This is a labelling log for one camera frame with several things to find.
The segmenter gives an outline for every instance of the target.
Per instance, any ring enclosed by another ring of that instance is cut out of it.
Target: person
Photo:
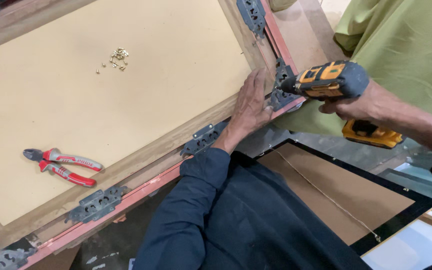
[[[263,108],[265,72],[248,76],[211,148],[181,164],[182,178],[154,213],[134,269],[370,269],[279,175],[233,152],[271,119],[272,108]],[[372,80],[361,97],[320,111],[385,125],[432,150],[432,114]]]

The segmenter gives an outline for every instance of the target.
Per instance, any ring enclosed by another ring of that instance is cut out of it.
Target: pile of screws
[[[128,65],[128,62],[126,62],[126,60],[124,60],[126,57],[129,57],[129,53],[122,47],[117,48],[117,50],[113,51],[113,54],[111,54],[111,60],[109,60],[110,63],[113,64],[113,67],[119,67],[119,69],[121,71],[124,71],[126,69],[125,66],[123,66],[123,64],[121,63],[117,63],[118,60],[122,60],[124,65]]]

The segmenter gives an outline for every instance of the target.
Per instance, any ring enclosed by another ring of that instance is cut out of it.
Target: beige board
[[[125,71],[109,63],[117,47]],[[0,223],[74,186],[22,150],[108,167],[237,93],[241,52],[217,0],[98,0],[1,45]]]
[[[292,144],[287,143],[276,150],[322,192],[371,230],[414,203],[409,198]],[[261,157],[258,162],[281,174],[291,190],[346,244],[351,245],[370,233],[311,186],[276,151]]]

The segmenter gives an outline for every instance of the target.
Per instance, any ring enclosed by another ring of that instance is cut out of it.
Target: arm
[[[135,269],[198,269],[206,255],[201,232],[216,193],[228,175],[230,154],[250,132],[270,119],[263,110],[265,70],[253,71],[241,88],[233,117],[205,152],[184,161],[183,177],[151,219],[136,256]]]
[[[401,101],[373,80],[369,81],[359,98],[326,102],[320,111],[325,114],[337,113],[343,120],[369,120],[404,134],[432,150],[432,114]]]

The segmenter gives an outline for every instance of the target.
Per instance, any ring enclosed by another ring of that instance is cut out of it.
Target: wire cutter
[[[97,163],[94,160],[82,156],[62,154],[57,148],[53,148],[45,152],[38,149],[26,149],[22,152],[22,154],[28,159],[38,162],[41,172],[53,171],[55,174],[61,176],[65,180],[83,187],[94,186],[96,184],[96,180],[77,175],[55,162],[74,163],[89,169],[93,169],[96,172],[99,172],[101,169],[103,169],[103,165]]]

